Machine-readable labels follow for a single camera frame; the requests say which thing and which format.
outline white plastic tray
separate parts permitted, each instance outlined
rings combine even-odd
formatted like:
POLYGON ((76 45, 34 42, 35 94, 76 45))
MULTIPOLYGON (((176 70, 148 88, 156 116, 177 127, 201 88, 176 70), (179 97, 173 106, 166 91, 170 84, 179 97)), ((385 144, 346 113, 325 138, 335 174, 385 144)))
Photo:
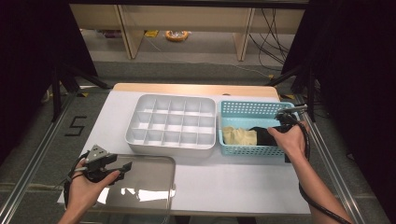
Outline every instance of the white plastic tray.
POLYGON ((216 103, 210 98, 145 94, 125 140, 139 154, 205 158, 216 143, 216 103))

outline yellow cloth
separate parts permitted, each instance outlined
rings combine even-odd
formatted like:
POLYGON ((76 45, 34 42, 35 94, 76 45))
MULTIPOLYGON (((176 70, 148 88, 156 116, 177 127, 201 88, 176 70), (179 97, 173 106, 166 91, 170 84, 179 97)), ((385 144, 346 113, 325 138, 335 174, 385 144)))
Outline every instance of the yellow cloth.
POLYGON ((222 128, 222 133, 226 145, 257 146, 256 131, 227 126, 222 128))

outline wrist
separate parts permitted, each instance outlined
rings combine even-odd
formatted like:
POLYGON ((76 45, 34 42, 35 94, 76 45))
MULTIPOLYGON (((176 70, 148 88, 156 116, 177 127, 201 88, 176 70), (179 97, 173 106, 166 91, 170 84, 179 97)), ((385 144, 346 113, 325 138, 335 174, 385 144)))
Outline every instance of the wrist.
POLYGON ((68 207, 64 212, 61 220, 58 224, 75 224, 79 223, 82 220, 82 217, 85 215, 85 211, 82 209, 73 209, 72 207, 68 207))

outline aluminum rail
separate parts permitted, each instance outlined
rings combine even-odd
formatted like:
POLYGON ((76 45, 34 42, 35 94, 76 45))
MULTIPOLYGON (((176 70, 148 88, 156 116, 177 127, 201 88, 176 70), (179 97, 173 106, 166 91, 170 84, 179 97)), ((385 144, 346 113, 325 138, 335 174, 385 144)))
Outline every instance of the aluminum rail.
POLYGON ((1 223, 9 223, 12 217, 14 216, 21 200, 23 198, 24 193, 29 187, 30 182, 33 179, 33 176, 37 172, 41 162, 43 161, 47 151, 50 148, 50 144, 59 130, 59 126, 62 124, 64 120, 64 115, 67 112, 68 107, 71 105, 74 99, 76 99, 77 93, 68 93, 65 101, 64 101, 64 110, 59 115, 59 117, 51 123, 49 129, 44 135, 43 139, 40 142, 35 154, 32 159, 30 159, 29 164, 25 168, 20 180, 16 184, 15 188, 11 191, 11 194, 8 196, 6 202, 3 204, 0 210, 0 220, 1 223))

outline round object on shelf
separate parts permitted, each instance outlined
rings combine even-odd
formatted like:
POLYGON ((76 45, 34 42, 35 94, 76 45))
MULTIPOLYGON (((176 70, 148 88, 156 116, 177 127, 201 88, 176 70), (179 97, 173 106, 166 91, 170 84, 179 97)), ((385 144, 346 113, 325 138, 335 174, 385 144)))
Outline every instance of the round object on shelf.
POLYGON ((189 32, 187 31, 166 31, 165 32, 166 39, 174 42, 180 42, 189 36, 189 32))

